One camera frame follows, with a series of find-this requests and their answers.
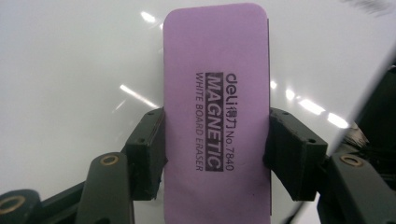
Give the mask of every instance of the glossy surface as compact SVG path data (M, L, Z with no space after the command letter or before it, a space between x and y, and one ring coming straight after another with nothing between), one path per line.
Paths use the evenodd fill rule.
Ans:
M165 16L232 2L1 1L0 193L36 189L46 199L85 179L98 155L120 151L163 105ZM395 50L395 3L378 1L384 10L370 14L362 0L253 2L270 19L271 106L334 148L343 132L334 123L353 118ZM292 207L274 178L273 223ZM162 209L161 197L136 203L137 223L163 223Z

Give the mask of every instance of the white surface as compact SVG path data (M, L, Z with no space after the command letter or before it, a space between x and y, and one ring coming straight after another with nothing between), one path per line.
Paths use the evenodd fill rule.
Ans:
M231 2L0 1L0 194L36 189L46 199L120 151L163 104L165 16ZM368 14L354 6L362 0L253 2L270 18L272 106L334 148L395 50L395 3ZM275 179L273 223L293 206ZM137 223L163 223L162 209L161 197L135 203Z

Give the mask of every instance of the purple eraser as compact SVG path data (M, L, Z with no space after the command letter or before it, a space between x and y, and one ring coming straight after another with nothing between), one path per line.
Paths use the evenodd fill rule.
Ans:
M270 223L264 10L178 9L165 20L163 40L166 223Z

